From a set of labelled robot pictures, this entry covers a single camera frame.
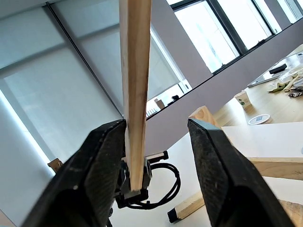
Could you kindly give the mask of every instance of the wooden stick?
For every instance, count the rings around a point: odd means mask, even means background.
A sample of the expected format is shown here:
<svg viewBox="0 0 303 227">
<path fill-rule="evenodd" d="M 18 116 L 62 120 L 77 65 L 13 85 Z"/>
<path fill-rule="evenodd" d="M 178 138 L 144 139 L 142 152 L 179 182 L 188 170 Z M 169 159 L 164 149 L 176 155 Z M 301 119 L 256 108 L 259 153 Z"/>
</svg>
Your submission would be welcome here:
<svg viewBox="0 0 303 227">
<path fill-rule="evenodd" d="M 279 200 L 279 202 L 295 226 L 303 227 L 303 205 L 283 200 Z M 178 206 L 175 206 L 175 208 L 170 212 L 168 212 L 169 221 L 173 223 L 177 220 L 182 220 L 204 205 L 205 203 L 202 193 L 197 192 Z"/>
<path fill-rule="evenodd" d="M 206 106 L 198 108 L 189 117 L 209 122 L 221 128 Z M 248 159 L 255 165 L 262 176 L 303 180 L 303 158 L 301 157 L 251 157 Z M 281 204 L 292 221 L 295 224 L 299 223 L 296 226 L 303 227 L 303 206 L 286 201 L 282 201 Z M 184 219 L 204 205 L 202 193 L 197 192 L 168 212 L 169 220 L 174 222 L 178 219 Z"/>
<path fill-rule="evenodd" d="M 120 0 L 125 152 L 131 190 L 142 188 L 150 52 L 151 0 Z"/>
<path fill-rule="evenodd" d="M 55 173 L 57 173 L 60 167 L 63 166 L 63 163 L 58 158 L 55 158 L 50 163 L 47 163 L 47 165 L 51 167 Z"/>
<path fill-rule="evenodd" d="M 204 206 L 202 192 L 199 191 L 167 213 L 170 223 L 182 220 Z"/>
<path fill-rule="evenodd" d="M 262 176 L 303 180 L 302 157 L 250 157 Z"/>
</svg>

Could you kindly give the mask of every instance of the light wood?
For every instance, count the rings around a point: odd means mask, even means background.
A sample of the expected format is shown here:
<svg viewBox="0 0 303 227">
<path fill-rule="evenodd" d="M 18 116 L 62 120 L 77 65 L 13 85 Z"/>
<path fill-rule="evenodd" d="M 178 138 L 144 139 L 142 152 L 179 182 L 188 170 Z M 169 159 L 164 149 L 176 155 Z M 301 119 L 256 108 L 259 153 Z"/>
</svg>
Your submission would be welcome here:
<svg viewBox="0 0 303 227">
<path fill-rule="evenodd" d="M 63 166 L 63 163 L 58 158 L 55 158 L 50 163 L 47 163 L 47 165 L 51 167 L 55 173 L 57 173 L 60 167 Z"/>
<path fill-rule="evenodd" d="M 303 205 L 279 200 L 282 207 L 293 221 L 296 227 L 303 227 Z M 201 192 L 197 192 L 178 206 L 175 211 L 178 219 L 184 219 L 205 205 Z"/>
<path fill-rule="evenodd" d="M 120 0 L 125 152 L 131 190 L 142 188 L 150 51 L 151 0 Z"/>
<path fill-rule="evenodd" d="M 303 205 L 283 200 L 279 201 L 294 225 L 296 227 L 303 227 Z"/>
<path fill-rule="evenodd" d="M 214 114 L 219 125 L 247 125 L 251 118 L 261 114 L 270 115 L 267 123 L 303 122 L 303 96 L 290 98 L 283 91 L 268 93 L 270 83 L 272 81 L 245 89 L 251 102 L 245 110 L 235 98 L 231 99 Z"/>
<path fill-rule="evenodd" d="M 248 159 L 262 176 L 303 180 L 302 157 L 253 157 Z"/>
<path fill-rule="evenodd" d="M 175 211 L 178 219 L 184 219 L 204 205 L 205 203 L 202 192 L 199 191 L 178 206 L 175 206 Z"/>
<path fill-rule="evenodd" d="M 218 122 L 215 120 L 215 118 L 213 117 L 213 115 L 210 113 L 210 111 L 208 110 L 208 108 L 204 105 L 198 109 L 196 109 L 190 116 L 189 118 L 194 118 L 197 120 L 202 120 L 208 123 L 213 124 L 214 126 L 218 127 L 219 129 L 221 129 L 220 124 L 218 124 Z"/>
</svg>

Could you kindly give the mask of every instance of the white wall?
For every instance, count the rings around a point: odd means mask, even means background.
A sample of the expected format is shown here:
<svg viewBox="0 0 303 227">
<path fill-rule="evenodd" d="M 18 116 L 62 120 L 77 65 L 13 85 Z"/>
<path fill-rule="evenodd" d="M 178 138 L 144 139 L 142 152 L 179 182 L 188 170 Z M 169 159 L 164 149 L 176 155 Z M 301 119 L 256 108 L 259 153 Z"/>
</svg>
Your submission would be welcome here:
<svg viewBox="0 0 303 227">
<path fill-rule="evenodd" d="M 194 88 L 209 78 L 210 71 L 165 0 L 152 1 L 151 17 L 155 30 L 190 85 Z M 303 20 L 149 119 L 146 126 L 146 153 L 157 153 L 171 147 L 188 132 L 187 118 L 198 107 L 206 105 L 215 113 L 251 81 L 301 44 Z"/>
<path fill-rule="evenodd" d="M 0 209 L 20 226 L 52 174 L 0 99 Z"/>
</svg>

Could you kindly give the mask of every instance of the table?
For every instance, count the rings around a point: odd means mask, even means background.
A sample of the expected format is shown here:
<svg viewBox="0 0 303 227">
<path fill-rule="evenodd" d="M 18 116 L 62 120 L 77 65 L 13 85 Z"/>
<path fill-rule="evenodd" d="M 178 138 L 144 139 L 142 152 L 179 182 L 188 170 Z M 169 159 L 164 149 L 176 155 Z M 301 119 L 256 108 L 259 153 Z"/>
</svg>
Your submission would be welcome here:
<svg viewBox="0 0 303 227">
<path fill-rule="evenodd" d="M 245 111 L 236 99 L 232 99 L 214 116 L 221 126 L 247 124 L 247 121 L 259 114 L 270 114 L 272 123 L 303 121 L 303 97 L 290 99 L 284 92 L 268 94 L 267 83 L 246 89 L 252 106 Z M 264 154 L 270 157 L 274 151 Z M 205 206 L 186 219 L 171 224 L 167 212 L 200 190 L 189 134 L 182 137 L 170 149 L 169 160 L 180 171 L 181 189 L 171 202 L 154 210 L 119 210 L 114 203 L 114 227 L 210 227 Z M 175 182 L 174 174 L 168 170 L 156 169 L 149 187 L 151 202 L 156 202 L 171 189 Z M 264 177 L 277 198 L 303 204 L 303 181 Z"/>
<path fill-rule="evenodd" d="M 303 44 L 294 49 L 288 56 L 301 51 L 303 51 Z M 252 106 L 243 110 L 238 101 L 233 98 L 214 114 L 214 118 L 221 126 L 247 124 L 251 118 L 264 113 L 271 116 L 268 123 L 302 122 L 303 96 L 290 98 L 288 93 L 283 91 L 268 93 L 268 85 L 271 83 L 273 82 L 269 81 L 245 89 Z"/>
</svg>

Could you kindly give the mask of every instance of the black cable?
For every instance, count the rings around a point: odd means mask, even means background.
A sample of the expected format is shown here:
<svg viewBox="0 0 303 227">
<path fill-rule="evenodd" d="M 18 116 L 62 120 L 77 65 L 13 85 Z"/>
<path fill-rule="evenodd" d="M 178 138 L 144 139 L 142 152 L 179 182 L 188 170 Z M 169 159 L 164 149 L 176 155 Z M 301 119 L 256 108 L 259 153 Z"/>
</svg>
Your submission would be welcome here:
<svg viewBox="0 0 303 227">
<path fill-rule="evenodd" d="M 176 197 L 181 187 L 181 179 L 178 169 L 170 163 L 156 163 L 151 165 L 151 170 L 159 169 L 159 168 L 169 169 L 175 174 L 176 182 L 172 186 L 171 190 L 159 202 L 156 203 L 150 203 L 149 201 L 147 201 L 146 203 L 138 202 L 135 203 L 135 205 L 128 204 L 127 207 L 137 210 L 151 210 L 165 203 L 168 203 L 169 201 L 171 201 L 173 198 Z"/>
</svg>

